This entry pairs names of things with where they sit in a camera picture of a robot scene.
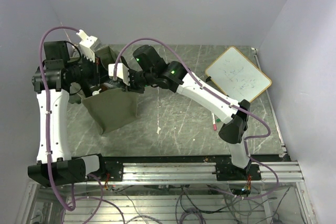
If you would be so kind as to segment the yellow-green pump bottle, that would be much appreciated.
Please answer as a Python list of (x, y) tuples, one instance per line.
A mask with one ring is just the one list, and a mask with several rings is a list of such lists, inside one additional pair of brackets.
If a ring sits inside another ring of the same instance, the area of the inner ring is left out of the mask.
[(93, 95), (93, 96), (94, 96), (94, 95), (99, 95), (101, 91), (102, 91), (101, 89), (96, 90), (96, 91), (93, 91), (93, 92), (92, 92), (92, 95)]

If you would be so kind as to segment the orange bottle pink cap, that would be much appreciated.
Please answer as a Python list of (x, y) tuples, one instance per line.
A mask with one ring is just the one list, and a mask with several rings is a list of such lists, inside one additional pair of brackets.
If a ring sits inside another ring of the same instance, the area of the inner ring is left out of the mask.
[(106, 90), (110, 90), (110, 89), (115, 89), (115, 88), (117, 88), (117, 86), (115, 86), (114, 84), (105, 82), (105, 83), (101, 84), (100, 88), (102, 89), (102, 91), (106, 91)]

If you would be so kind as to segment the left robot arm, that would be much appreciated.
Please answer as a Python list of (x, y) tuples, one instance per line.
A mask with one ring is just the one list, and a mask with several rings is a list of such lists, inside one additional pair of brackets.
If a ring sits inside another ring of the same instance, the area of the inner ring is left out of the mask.
[(73, 83), (80, 86), (86, 98), (92, 88), (103, 83), (108, 73), (100, 62), (84, 58), (82, 52), (72, 60), (69, 41), (49, 41), (43, 44), (46, 59), (43, 70), (37, 70), (32, 84), (40, 109), (40, 143), (35, 165), (28, 167), (28, 177), (44, 187), (84, 182), (89, 174), (94, 180), (107, 175), (101, 154), (72, 158), (67, 140), (67, 106), (73, 93)]

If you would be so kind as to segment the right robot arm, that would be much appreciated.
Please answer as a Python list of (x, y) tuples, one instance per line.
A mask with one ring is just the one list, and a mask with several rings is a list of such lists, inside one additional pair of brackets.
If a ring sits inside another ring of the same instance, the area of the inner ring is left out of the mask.
[(210, 110), (223, 123), (218, 135), (228, 144), (232, 175), (239, 180), (248, 176), (251, 160), (243, 136), (247, 130), (250, 103), (225, 96), (185, 69), (181, 62), (165, 62), (152, 46), (139, 47), (133, 57), (141, 67), (140, 71), (130, 69), (123, 63), (117, 64), (116, 76), (126, 89), (142, 93), (145, 87), (159, 87), (190, 98)]

